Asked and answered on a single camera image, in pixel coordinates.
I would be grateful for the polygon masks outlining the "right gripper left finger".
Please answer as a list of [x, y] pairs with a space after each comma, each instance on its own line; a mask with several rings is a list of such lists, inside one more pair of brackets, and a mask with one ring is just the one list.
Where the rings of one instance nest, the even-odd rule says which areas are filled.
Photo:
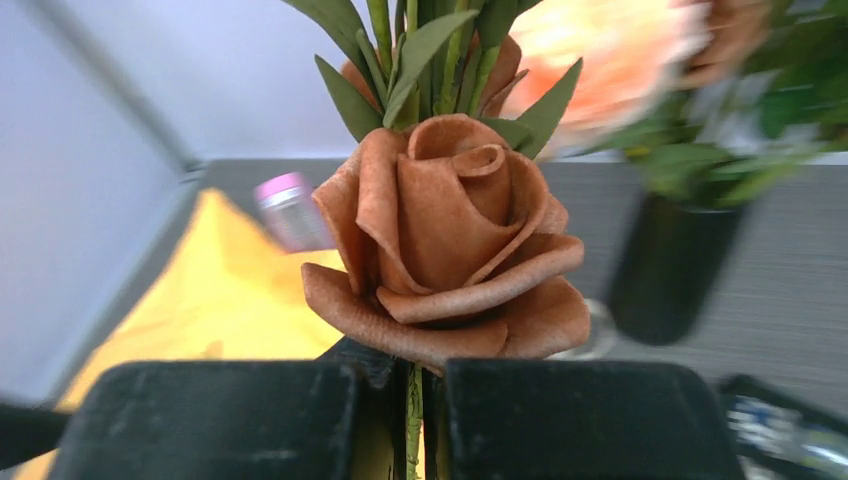
[[136, 361], [72, 416], [52, 479], [391, 479], [396, 358], [342, 339], [314, 360]]

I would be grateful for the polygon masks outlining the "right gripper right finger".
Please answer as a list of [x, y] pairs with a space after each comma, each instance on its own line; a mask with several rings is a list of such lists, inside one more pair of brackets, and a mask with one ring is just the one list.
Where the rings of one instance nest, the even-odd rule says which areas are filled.
[[740, 479], [694, 371], [631, 361], [454, 359], [424, 381], [429, 479]]

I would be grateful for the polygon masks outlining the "orange yellow wrapping paper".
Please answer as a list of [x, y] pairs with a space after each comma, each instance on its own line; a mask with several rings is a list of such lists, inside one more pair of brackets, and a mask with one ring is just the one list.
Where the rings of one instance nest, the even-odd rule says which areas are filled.
[[305, 263], [346, 270], [334, 250], [284, 253], [221, 191], [202, 191], [165, 271], [89, 356], [62, 405], [78, 405], [124, 361], [314, 359], [340, 339], [380, 352], [384, 326], [313, 311], [319, 298], [302, 278]]

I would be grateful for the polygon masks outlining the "brown rose flower stem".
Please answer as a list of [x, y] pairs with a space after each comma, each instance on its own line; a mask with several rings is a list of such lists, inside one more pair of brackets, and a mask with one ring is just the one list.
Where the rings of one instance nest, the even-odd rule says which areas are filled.
[[573, 60], [514, 119], [511, 37], [530, 1], [297, 1], [346, 56], [316, 59], [356, 140], [313, 193], [343, 263], [301, 269], [307, 305], [409, 365], [404, 477], [418, 477], [423, 377], [454, 358], [543, 359], [584, 344], [566, 279], [584, 258], [536, 162], [573, 97]]

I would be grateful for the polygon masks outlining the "cream printed ribbon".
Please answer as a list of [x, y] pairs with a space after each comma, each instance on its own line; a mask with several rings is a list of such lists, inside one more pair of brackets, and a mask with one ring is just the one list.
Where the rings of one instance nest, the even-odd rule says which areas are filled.
[[613, 317], [607, 306], [595, 299], [586, 299], [590, 314], [589, 338], [579, 347], [558, 352], [548, 357], [557, 361], [591, 361], [602, 359], [617, 341]]

